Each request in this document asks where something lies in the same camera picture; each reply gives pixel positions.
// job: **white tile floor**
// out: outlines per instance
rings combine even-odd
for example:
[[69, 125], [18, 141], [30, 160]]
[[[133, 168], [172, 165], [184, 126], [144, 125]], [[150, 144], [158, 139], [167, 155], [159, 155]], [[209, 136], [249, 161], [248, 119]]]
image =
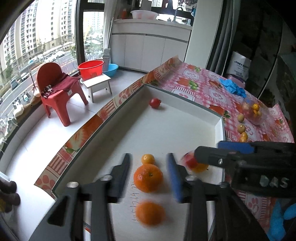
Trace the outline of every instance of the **white tile floor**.
[[[110, 80], [113, 96], [144, 74], [118, 70]], [[44, 115], [21, 142], [5, 173], [17, 183], [17, 193], [21, 198], [20, 206], [14, 208], [12, 215], [6, 216], [7, 219], [11, 216], [9, 223], [21, 241], [29, 240], [54, 203], [46, 192], [34, 186], [35, 181], [68, 139], [112, 98], [109, 91], [101, 90], [94, 94], [95, 103], [92, 103], [86, 88], [82, 88], [89, 104], [85, 106], [78, 94], [70, 99], [67, 109], [71, 124], [64, 127], [56, 112], [51, 109], [51, 117]]]

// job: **stack of gray boxes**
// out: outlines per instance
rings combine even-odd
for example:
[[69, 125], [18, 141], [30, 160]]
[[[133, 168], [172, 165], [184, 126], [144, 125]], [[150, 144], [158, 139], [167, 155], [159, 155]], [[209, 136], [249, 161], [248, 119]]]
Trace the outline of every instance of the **stack of gray boxes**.
[[104, 49], [103, 52], [103, 72], [108, 71], [109, 68], [109, 62], [110, 62], [110, 49]]

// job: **kitchen counter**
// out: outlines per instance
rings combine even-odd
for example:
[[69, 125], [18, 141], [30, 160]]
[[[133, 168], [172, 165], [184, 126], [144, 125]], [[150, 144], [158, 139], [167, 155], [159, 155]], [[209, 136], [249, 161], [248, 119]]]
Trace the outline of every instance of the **kitchen counter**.
[[115, 20], [110, 36], [111, 62], [149, 72], [176, 55], [184, 61], [191, 29], [162, 20]]

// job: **tablecloth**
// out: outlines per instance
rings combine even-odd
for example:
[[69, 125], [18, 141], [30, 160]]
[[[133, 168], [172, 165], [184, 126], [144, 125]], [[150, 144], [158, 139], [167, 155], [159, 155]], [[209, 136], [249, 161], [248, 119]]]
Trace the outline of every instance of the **tablecloth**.
[[[177, 56], [169, 59], [120, 92], [84, 124], [59, 150], [37, 179], [35, 185], [55, 198], [52, 188], [80, 148], [99, 126], [145, 83], [158, 86], [216, 111], [224, 118], [226, 139], [228, 141], [238, 141], [240, 134], [237, 132], [237, 125], [239, 124], [237, 116], [242, 112], [241, 103], [243, 98], [227, 92], [220, 84], [219, 78], [222, 77], [213, 72], [181, 62]], [[246, 94], [250, 99], [265, 107], [250, 93], [246, 92]], [[246, 126], [248, 141], [294, 142], [288, 123], [279, 106], [275, 105], [267, 109], [269, 115], [260, 126], [255, 126], [245, 120], [244, 125]], [[275, 199], [259, 197], [242, 191], [237, 191], [237, 194], [251, 210], [264, 230], [267, 231]]]

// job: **tray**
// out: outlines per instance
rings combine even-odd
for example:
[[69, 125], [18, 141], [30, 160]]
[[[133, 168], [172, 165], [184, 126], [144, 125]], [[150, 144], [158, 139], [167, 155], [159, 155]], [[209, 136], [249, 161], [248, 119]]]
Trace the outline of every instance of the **tray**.
[[[151, 98], [159, 98], [158, 109], [149, 106]], [[216, 147], [225, 140], [223, 118], [216, 112], [183, 97], [143, 85], [133, 93], [92, 135], [53, 187], [61, 194], [69, 181], [90, 183], [110, 173], [124, 153], [131, 153], [131, 174], [122, 202], [111, 204], [114, 234], [117, 241], [183, 240], [188, 204], [178, 204], [168, 183], [165, 158], [173, 152], [176, 160], [197, 146]], [[162, 170], [164, 184], [156, 193], [142, 193], [133, 184], [133, 173], [141, 165], [143, 154], [153, 154], [156, 165]], [[200, 173], [204, 182], [218, 184], [224, 179], [222, 168], [210, 166]], [[141, 200], [151, 199], [160, 203], [166, 212], [165, 222], [155, 228], [142, 227], [134, 210]], [[90, 206], [85, 207], [85, 222], [90, 224]], [[208, 231], [213, 229], [214, 208], [208, 207]]]

